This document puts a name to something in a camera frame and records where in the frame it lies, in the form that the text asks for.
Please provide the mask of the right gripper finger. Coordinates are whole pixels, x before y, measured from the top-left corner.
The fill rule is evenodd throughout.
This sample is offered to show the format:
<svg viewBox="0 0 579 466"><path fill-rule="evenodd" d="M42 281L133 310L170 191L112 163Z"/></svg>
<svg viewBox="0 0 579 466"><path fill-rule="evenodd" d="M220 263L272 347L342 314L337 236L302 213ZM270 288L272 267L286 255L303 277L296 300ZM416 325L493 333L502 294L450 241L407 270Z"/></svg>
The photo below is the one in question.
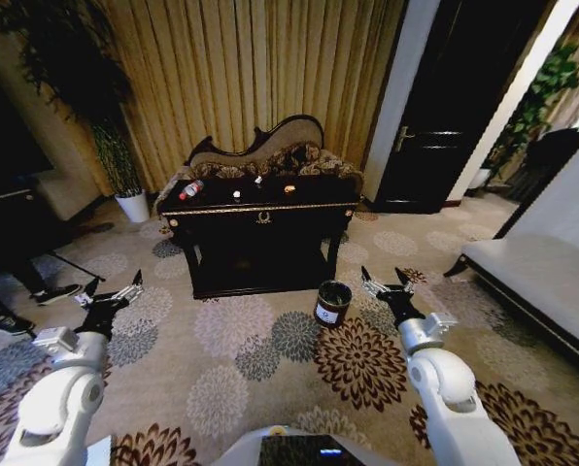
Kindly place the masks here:
<svg viewBox="0 0 579 466"><path fill-rule="evenodd" d="M368 294L373 297L378 297L382 293L386 292L386 287L381 283L374 281L367 269L364 266L360 267L362 287L366 290Z"/></svg>
<svg viewBox="0 0 579 466"><path fill-rule="evenodd" d="M398 267L395 267L394 271L402 285L403 291L407 294L413 294L414 293L413 281Z"/></svg>

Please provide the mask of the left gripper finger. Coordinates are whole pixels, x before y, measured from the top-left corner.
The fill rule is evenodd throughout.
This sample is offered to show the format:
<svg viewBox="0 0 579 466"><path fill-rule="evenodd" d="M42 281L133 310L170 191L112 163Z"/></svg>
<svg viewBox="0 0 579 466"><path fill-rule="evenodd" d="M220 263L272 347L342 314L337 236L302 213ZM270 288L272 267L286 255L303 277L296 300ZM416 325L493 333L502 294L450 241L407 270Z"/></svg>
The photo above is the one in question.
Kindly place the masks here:
<svg viewBox="0 0 579 466"><path fill-rule="evenodd" d="M111 296L112 301L126 300L132 302L136 300L144 291L142 270L139 269L134 276L132 283Z"/></svg>
<svg viewBox="0 0 579 466"><path fill-rule="evenodd" d="M94 278L91 282L86 284L84 288L74 295L74 299L81 307L86 307L93 302L96 289L99 285L99 279Z"/></svg>

